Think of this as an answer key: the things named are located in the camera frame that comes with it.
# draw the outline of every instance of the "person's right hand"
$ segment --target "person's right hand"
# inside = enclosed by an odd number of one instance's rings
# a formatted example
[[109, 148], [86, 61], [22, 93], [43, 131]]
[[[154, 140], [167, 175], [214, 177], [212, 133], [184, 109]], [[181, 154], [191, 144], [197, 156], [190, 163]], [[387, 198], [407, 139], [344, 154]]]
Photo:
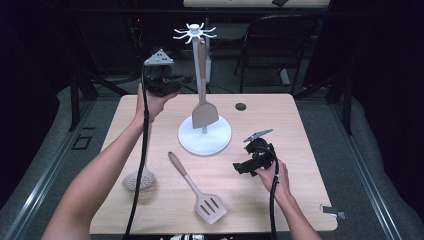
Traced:
[[290, 185], [289, 185], [288, 170], [287, 170], [286, 164], [283, 163], [281, 160], [277, 159], [276, 161], [274, 161], [268, 169], [258, 168], [255, 170], [255, 172], [261, 178], [265, 188], [268, 191], [271, 191], [272, 182], [275, 176], [275, 165], [277, 163], [279, 164], [280, 176], [278, 177], [278, 184], [275, 190], [275, 195], [281, 196], [280, 194], [283, 194], [284, 196], [289, 196]]

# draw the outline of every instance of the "forearm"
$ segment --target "forearm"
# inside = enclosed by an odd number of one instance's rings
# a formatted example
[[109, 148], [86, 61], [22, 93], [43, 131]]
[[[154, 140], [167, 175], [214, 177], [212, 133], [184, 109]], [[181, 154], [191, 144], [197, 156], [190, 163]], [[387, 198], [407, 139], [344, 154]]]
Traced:
[[50, 224], [81, 224], [89, 227], [91, 219], [118, 179], [142, 132], [143, 121], [134, 119], [114, 142], [94, 158], [72, 181]]
[[276, 196], [276, 200], [287, 220], [292, 239], [321, 239], [306, 219], [296, 199], [290, 193], [284, 195], [280, 194], [279, 196]]

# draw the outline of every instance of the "spatula handle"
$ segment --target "spatula handle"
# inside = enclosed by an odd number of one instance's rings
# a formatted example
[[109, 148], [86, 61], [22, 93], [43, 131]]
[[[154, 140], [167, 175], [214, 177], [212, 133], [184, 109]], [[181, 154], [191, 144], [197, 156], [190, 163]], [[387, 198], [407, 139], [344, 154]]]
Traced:
[[175, 168], [181, 173], [181, 175], [183, 175], [185, 180], [193, 189], [194, 193], [197, 196], [199, 196], [199, 194], [201, 194], [200, 190], [197, 188], [196, 184], [194, 184], [193, 180], [191, 180], [190, 176], [187, 174], [187, 171], [184, 169], [183, 165], [181, 164], [177, 156], [173, 152], [168, 152], [168, 157], [169, 157], [169, 160], [171, 160], [172, 164], [174, 164]]
[[199, 72], [200, 72], [200, 89], [199, 99], [200, 102], [206, 102], [206, 43], [203, 38], [199, 40], [199, 47], [197, 49], [199, 56]]
[[168, 152], [169, 160], [171, 160], [172, 164], [174, 164], [175, 168], [185, 177], [187, 175], [187, 171], [184, 169], [180, 160], [175, 156], [173, 152]]

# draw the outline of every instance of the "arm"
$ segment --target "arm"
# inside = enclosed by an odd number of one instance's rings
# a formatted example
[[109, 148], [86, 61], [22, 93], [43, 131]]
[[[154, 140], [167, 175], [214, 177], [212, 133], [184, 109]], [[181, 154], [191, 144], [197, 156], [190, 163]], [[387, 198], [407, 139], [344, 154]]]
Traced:
[[288, 170], [286, 164], [282, 161], [274, 161], [272, 166], [268, 169], [257, 169], [256, 173], [261, 178], [265, 188], [270, 191], [272, 186], [272, 180], [275, 174], [275, 164], [278, 162], [280, 169], [279, 183], [275, 190], [275, 200], [283, 211], [286, 217], [287, 223], [290, 228], [290, 234], [293, 239], [321, 239], [305, 215], [302, 213], [296, 199], [290, 192]]
[[[150, 122], [177, 93], [157, 98], [147, 93]], [[89, 239], [91, 220], [103, 204], [143, 132], [144, 102], [138, 87], [132, 122], [71, 182], [44, 232], [43, 239]]]

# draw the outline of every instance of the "hand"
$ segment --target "hand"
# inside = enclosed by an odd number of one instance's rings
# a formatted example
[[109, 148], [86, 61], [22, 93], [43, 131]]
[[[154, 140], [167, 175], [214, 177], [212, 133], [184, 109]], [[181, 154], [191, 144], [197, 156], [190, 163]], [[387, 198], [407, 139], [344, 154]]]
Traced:
[[275, 176], [275, 165], [279, 164], [279, 174], [278, 184], [275, 190], [275, 195], [277, 196], [290, 196], [290, 184], [288, 177], [288, 170], [286, 164], [283, 163], [280, 159], [277, 159], [272, 163], [272, 165], [268, 169], [258, 168], [255, 172], [261, 178], [262, 183], [268, 191], [271, 191], [272, 182]]
[[[178, 95], [178, 92], [169, 94], [165, 97], [157, 97], [148, 91], [146, 91], [146, 98], [147, 98], [147, 106], [149, 108], [149, 121], [150, 123], [153, 123], [155, 120], [155, 117], [163, 111], [165, 103], [176, 97]], [[135, 118], [144, 119], [144, 98], [143, 98], [143, 88], [141, 86], [141, 83], [138, 85], [138, 96], [137, 96], [137, 110], [135, 114]]]

